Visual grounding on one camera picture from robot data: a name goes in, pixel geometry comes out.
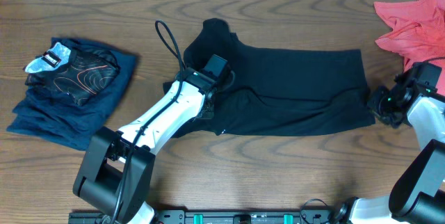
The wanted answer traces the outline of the black t-shirt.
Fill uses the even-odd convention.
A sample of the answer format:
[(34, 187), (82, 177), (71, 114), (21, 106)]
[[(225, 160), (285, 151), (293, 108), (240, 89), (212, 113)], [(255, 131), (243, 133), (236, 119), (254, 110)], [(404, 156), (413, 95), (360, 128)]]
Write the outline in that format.
[(186, 66), (202, 69), (212, 55), (235, 74), (216, 94), (211, 119), (195, 119), (175, 133), (317, 136), (375, 124), (361, 52), (251, 47), (222, 19), (207, 19), (184, 51)]

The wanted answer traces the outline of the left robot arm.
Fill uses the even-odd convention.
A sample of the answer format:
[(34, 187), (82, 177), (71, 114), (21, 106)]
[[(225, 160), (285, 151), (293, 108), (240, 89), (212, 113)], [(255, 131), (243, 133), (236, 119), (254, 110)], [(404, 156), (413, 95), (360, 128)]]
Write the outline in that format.
[(138, 119), (117, 131), (99, 129), (74, 181), (74, 195), (112, 223), (151, 223), (154, 210), (145, 198), (157, 153), (182, 125), (203, 114), (228, 75), (212, 67), (189, 67), (183, 80), (174, 81)]

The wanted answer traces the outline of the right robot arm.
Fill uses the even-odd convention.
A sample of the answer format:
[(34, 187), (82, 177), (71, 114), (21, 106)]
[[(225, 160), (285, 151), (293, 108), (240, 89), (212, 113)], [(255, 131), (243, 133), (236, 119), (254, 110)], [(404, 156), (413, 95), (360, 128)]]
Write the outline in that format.
[(368, 107), (394, 129), (413, 128), (419, 154), (394, 184), (378, 198), (351, 198), (331, 217), (331, 223), (444, 224), (444, 96), (437, 84), (442, 69), (424, 61), (380, 86)]

